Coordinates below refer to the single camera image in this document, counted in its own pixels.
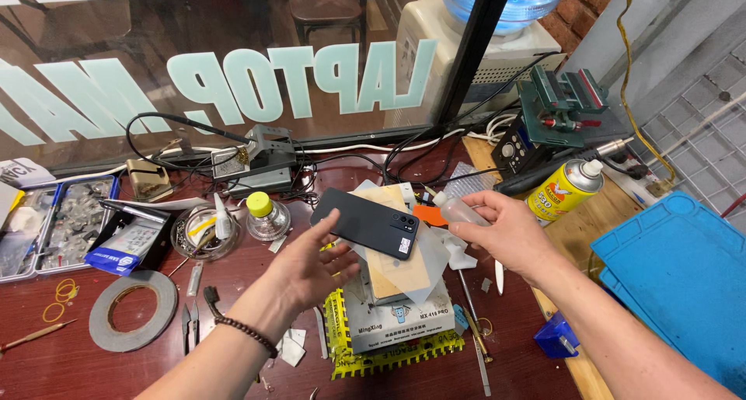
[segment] white spray nozzle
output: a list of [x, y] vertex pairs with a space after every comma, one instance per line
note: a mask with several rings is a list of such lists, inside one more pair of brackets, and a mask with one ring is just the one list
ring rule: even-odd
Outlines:
[[599, 160], [591, 160], [582, 166], [580, 166], [580, 170], [589, 177], [596, 177], [601, 173], [601, 169], [603, 168], [603, 164]]
[[216, 211], [215, 237], [218, 237], [220, 240], [225, 240], [230, 237], [230, 218], [228, 217], [228, 213], [225, 212], [225, 205], [223, 205], [220, 196], [217, 193], [214, 193], [213, 195], [215, 197]]

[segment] red wooden desk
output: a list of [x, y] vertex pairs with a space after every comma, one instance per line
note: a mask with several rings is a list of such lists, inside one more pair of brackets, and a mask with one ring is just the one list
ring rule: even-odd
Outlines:
[[[406, 177], [415, 178], [411, 175], [421, 173], [422, 176], [417, 176], [417, 179], [424, 179], [437, 173], [443, 167], [447, 150], [448, 145], [439, 146], [409, 169]], [[397, 157], [393, 166], [398, 167], [416, 154], [416, 151], [404, 153]], [[383, 161], [380, 153], [367, 155], [378, 162]], [[461, 144], [455, 152], [448, 176], [460, 160], [470, 163]], [[380, 172], [365, 160], [356, 157], [332, 160], [319, 165], [315, 191], [321, 193], [329, 186], [349, 191], [365, 179], [376, 184], [383, 181]], [[196, 191], [185, 187], [174, 197], [193, 195], [196, 195]], [[292, 202], [288, 206], [293, 217], [293, 230], [284, 245], [308, 228], [311, 213], [303, 202]], [[267, 250], [268, 246], [268, 243], [253, 240], [245, 233], [237, 249], [227, 257], [205, 265], [200, 289], [206, 285], [217, 287], [221, 298], [218, 307], [228, 309], [272, 261], [274, 254]], [[495, 358], [486, 365], [493, 398], [580, 398], [564, 360], [546, 358], [532, 339], [545, 319], [528, 284], [518, 275], [507, 271], [503, 296], [498, 296], [494, 284], [490, 293], [481, 291], [484, 278], [495, 279], [494, 262], [485, 252], [472, 251], [470, 254], [480, 259], [477, 269], [465, 272], [474, 306], [481, 317], [489, 318], [495, 326], [495, 332], [485, 340]], [[170, 273], [182, 259], [172, 250], [160, 271]], [[88, 315], [93, 303], [117, 276], [87, 269], [0, 285], [0, 340], [4, 343], [49, 325], [42, 321], [42, 311], [54, 302], [54, 289], [58, 282], [73, 278], [80, 286], [78, 296], [71, 300], [71, 305], [66, 307], [60, 320], [78, 319], [77, 322], [14, 348], [0, 359], [3, 400], [133, 398], [183, 357], [181, 309], [184, 302], [191, 307], [194, 300], [184, 296], [192, 266], [193, 263], [187, 263], [172, 276], [178, 288], [179, 303], [169, 327], [153, 343], [128, 353], [105, 351], [93, 343], [88, 333]], [[443, 278], [453, 303], [465, 305], [457, 274], [446, 269]], [[139, 327], [137, 323], [143, 324], [151, 316], [155, 306], [154, 296], [147, 296], [147, 292], [138, 290], [124, 298], [114, 314], [117, 329], [136, 329]], [[200, 335], [204, 338], [213, 323], [201, 291], [196, 300], [200, 311]], [[249, 398], [308, 398], [315, 387], [320, 388], [317, 398], [484, 396], [477, 354], [469, 330], [464, 333], [466, 347], [461, 352], [373, 376], [330, 381], [333, 366], [330, 360], [321, 357], [315, 314], [312, 311], [303, 313], [295, 320], [293, 328], [307, 331], [305, 357], [297, 368], [282, 360], [277, 360], [271, 368], [265, 365], [261, 375], [274, 387], [274, 391], [268, 393], [262, 384], [254, 384], [248, 392]]]

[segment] blue silicone mat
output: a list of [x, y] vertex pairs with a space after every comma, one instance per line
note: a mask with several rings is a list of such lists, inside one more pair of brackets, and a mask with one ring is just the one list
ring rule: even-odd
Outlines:
[[607, 265], [601, 280], [633, 313], [746, 398], [743, 234], [691, 196], [675, 192], [591, 248]]

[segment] black smartphone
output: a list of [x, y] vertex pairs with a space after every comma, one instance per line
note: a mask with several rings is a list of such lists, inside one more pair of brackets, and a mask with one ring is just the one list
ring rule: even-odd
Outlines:
[[340, 210], [340, 220], [332, 234], [402, 261], [410, 258], [419, 227], [415, 216], [330, 187], [313, 211], [311, 224], [334, 208]]

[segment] tape roll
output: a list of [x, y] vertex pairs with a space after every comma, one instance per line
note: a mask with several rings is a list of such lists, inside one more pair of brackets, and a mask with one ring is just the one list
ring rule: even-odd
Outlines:
[[[122, 297], [136, 288], [155, 292], [155, 314], [137, 330], [122, 333], [114, 329], [111, 313]], [[176, 312], [176, 286], [164, 274], [154, 270], [133, 271], [109, 285], [96, 300], [88, 319], [88, 332], [100, 348], [112, 352], [129, 352], [155, 340], [168, 327]]]

